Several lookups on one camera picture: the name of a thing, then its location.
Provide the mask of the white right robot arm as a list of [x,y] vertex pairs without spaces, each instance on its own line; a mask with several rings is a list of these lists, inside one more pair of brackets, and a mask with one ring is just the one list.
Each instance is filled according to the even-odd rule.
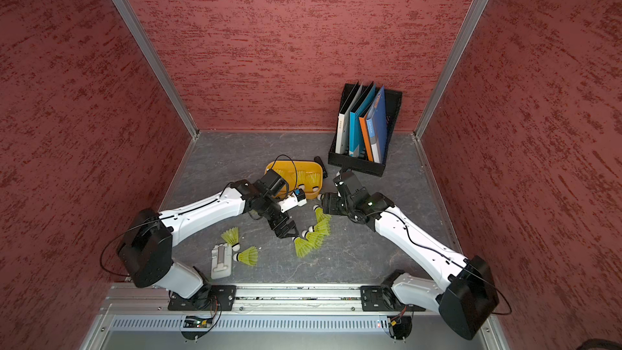
[[335,193],[320,195],[327,215],[346,216],[368,226],[413,259],[430,276],[421,279],[404,272],[389,283],[390,294],[404,306],[439,314],[465,340],[472,340],[504,298],[489,264],[479,256],[468,259],[442,245],[381,193],[356,191],[344,182]]

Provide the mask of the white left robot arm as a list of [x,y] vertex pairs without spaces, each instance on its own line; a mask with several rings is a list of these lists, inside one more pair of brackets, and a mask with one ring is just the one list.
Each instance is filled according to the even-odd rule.
[[280,177],[273,182],[235,181],[220,193],[184,207],[163,212],[147,208],[106,246],[118,243],[116,254],[125,269],[119,275],[131,278],[137,288],[164,288],[188,306],[207,310],[217,300],[212,285],[195,267],[175,261],[173,247],[212,225],[252,211],[268,221],[278,238],[298,238],[288,210],[306,204],[306,194],[297,188],[280,200],[276,195],[285,184]]

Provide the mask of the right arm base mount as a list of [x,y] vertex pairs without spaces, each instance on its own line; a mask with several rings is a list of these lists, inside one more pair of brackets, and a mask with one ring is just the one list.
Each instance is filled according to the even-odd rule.
[[426,309],[405,305],[397,299],[392,291],[381,285],[363,285],[360,287],[361,306],[364,312],[387,312],[398,314],[404,309],[407,312],[425,312]]

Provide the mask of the yellow plastic storage box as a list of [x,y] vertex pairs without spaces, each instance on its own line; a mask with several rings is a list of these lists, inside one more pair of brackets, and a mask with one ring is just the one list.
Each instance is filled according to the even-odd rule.
[[315,161],[277,160],[267,165],[266,171],[275,170],[288,184],[289,189],[303,189],[308,200],[317,199],[323,185],[323,168]]

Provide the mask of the yellow shuttlecock one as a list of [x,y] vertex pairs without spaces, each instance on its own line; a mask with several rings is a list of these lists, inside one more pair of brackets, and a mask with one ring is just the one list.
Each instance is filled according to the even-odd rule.
[[306,181],[312,192],[318,192],[322,185],[322,173],[308,173]]

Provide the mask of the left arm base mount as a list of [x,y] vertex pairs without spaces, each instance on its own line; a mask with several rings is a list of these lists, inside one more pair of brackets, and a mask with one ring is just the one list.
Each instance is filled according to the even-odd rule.
[[185,299],[177,293],[170,293],[168,310],[229,312],[233,309],[236,291],[235,285],[211,285],[210,288],[203,286],[190,299]]

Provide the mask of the yellow shuttlecock two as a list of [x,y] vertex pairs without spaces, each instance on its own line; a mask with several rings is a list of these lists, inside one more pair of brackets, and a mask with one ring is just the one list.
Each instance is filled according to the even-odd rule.
[[296,172],[295,183],[297,188],[307,191],[307,189],[310,188],[309,172],[298,170]]

